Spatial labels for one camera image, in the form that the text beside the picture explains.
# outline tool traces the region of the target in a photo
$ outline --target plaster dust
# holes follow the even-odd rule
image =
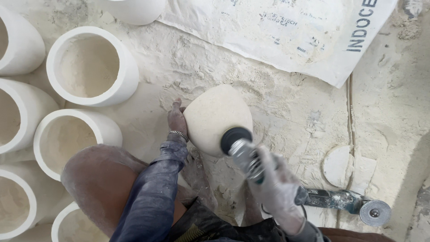
[[[9,143],[21,126],[19,108],[13,98],[0,89],[0,146]]]
[[[61,174],[74,154],[95,144],[94,132],[85,121],[73,116],[61,116],[45,128],[40,139],[40,153],[48,168]]]
[[[0,18],[0,59],[3,58],[6,53],[7,46],[9,45],[9,36],[7,34],[6,26],[3,20]]]
[[[65,104],[50,86],[45,65],[14,79],[46,91],[62,107],[107,115],[120,127],[123,147],[145,162],[159,155],[173,99],[181,97],[187,106],[221,83],[237,89],[250,107],[255,142],[283,154],[306,187],[335,189],[325,180],[321,163],[331,148],[350,145],[355,137],[363,156],[378,161],[366,195],[386,201],[394,215],[382,228],[366,226],[358,216],[347,213],[341,213],[338,224],[404,241],[422,184],[414,179],[425,173],[428,154],[424,149],[424,136],[430,130],[427,5],[417,20],[396,10],[364,54],[350,86],[354,119],[348,131],[345,86],[336,89],[304,74],[277,70],[159,22],[146,26],[122,23],[102,12],[93,0],[0,0],[0,4],[25,16],[42,35],[47,50],[65,32],[85,25],[103,28],[122,41],[138,63],[140,84],[121,104],[101,108]],[[24,156],[23,152],[7,155],[13,159],[14,154]],[[4,157],[0,155],[0,161],[7,162]],[[202,157],[218,200],[217,215],[241,224],[242,174],[230,158]],[[311,222],[336,226],[336,210],[307,210]]]
[[[24,189],[15,181],[0,177],[0,233],[21,226],[30,213],[30,203]]]
[[[119,68],[117,50],[108,40],[98,35],[85,35],[69,43],[61,57],[61,75],[56,75],[70,94],[95,97],[112,87]]]
[[[61,222],[58,242],[108,242],[109,238],[77,209],[69,213]]]

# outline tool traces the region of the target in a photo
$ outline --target grinder disc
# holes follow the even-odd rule
[[[372,200],[361,207],[360,218],[369,226],[381,226],[390,220],[391,208],[383,201]]]

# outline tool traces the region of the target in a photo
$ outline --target dusty floor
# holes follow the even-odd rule
[[[430,173],[429,2],[418,19],[408,20],[401,7],[396,9],[341,89],[243,58],[159,22],[122,23],[103,13],[93,0],[0,0],[0,4],[36,26],[47,50],[63,33],[86,25],[122,40],[137,60],[141,78],[136,93],[124,103],[88,108],[65,102],[50,86],[45,63],[12,79],[41,88],[64,108],[106,114],[121,128],[123,147],[136,157],[150,162],[159,154],[168,130],[166,111],[174,97],[187,105],[210,87],[227,83],[243,94],[251,108],[256,142],[287,157],[307,187],[334,189],[320,166],[335,146],[355,145],[364,156],[378,161],[367,195],[391,206],[393,217],[387,225],[373,228],[357,216],[307,208],[311,222],[383,233],[396,241],[404,241],[407,234],[408,241],[416,241],[413,236],[428,240],[428,234],[423,237],[419,232],[430,218],[428,203],[427,210],[420,209],[423,202],[416,198]],[[240,225],[242,176],[230,159],[204,157],[220,204],[218,215]],[[0,164],[28,159],[34,159],[32,147],[0,155]]]

